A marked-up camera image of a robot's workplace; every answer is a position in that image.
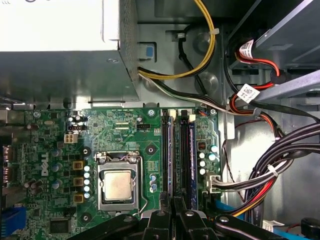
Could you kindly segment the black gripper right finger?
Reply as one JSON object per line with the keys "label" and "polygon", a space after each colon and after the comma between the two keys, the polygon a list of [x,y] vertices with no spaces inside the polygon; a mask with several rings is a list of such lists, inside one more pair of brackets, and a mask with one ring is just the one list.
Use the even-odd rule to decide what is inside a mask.
{"label": "black gripper right finger", "polygon": [[284,237],[228,214],[210,222],[201,211],[188,209],[184,197],[175,196],[173,206],[179,230],[187,240],[283,240]]}

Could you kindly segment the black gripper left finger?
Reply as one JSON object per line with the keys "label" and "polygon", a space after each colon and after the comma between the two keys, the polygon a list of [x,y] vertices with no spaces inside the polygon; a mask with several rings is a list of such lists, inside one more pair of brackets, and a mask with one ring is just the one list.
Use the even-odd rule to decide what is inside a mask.
{"label": "black gripper left finger", "polygon": [[121,214],[78,233],[70,240],[168,240],[171,237],[172,213],[169,193],[159,196],[160,209],[137,219]]}

